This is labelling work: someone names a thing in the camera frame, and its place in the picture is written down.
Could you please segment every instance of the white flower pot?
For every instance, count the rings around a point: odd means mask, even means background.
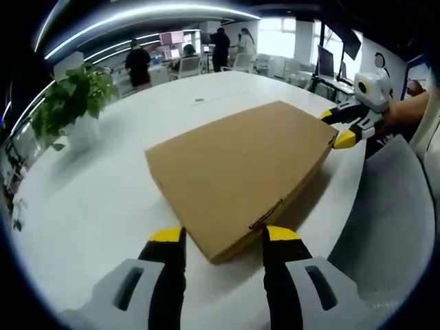
[[[70,149],[75,153],[82,153],[98,142],[98,120],[86,112],[83,117],[76,118],[75,124],[67,125],[64,133]]]

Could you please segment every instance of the brown cardboard box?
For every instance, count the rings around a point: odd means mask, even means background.
[[[275,222],[329,154],[337,131],[284,102],[222,118],[146,151],[189,235],[220,263]]]

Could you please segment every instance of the box flap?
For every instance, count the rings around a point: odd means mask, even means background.
[[[337,131],[284,102],[222,118],[146,152],[156,184],[209,260],[323,161]]]

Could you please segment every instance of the round table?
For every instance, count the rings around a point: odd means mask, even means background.
[[[276,100],[317,117],[334,105],[262,76],[205,74],[109,105],[99,121],[98,145],[80,156],[67,147],[44,152],[21,183],[18,193],[28,209],[23,231],[14,231],[13,238],[19,258],[50,307],[81,307],[91,298],[93,285],[124,259],[136,259],[153,233],[179,224],[151,179],[145,149]],[[364,142],[330,152],[294,204],[294,216],[304,218],[294,229],[314,256],[327,258],[344,228],[358,191],[364,152]],[[289,223],[282,219],[277,225]],[[263,276],[257,243],[214,266],[188,237],[182,329],[267,327]]]

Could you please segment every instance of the potted plant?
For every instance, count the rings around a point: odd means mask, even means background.
[[[54,141],[65,135],[71,150],[90,148],[98,139],[99,114],[115,92],[111,77],[89,63],[67,70],[66,78],[47,89],[43,103],[32,114],[36,138]]]

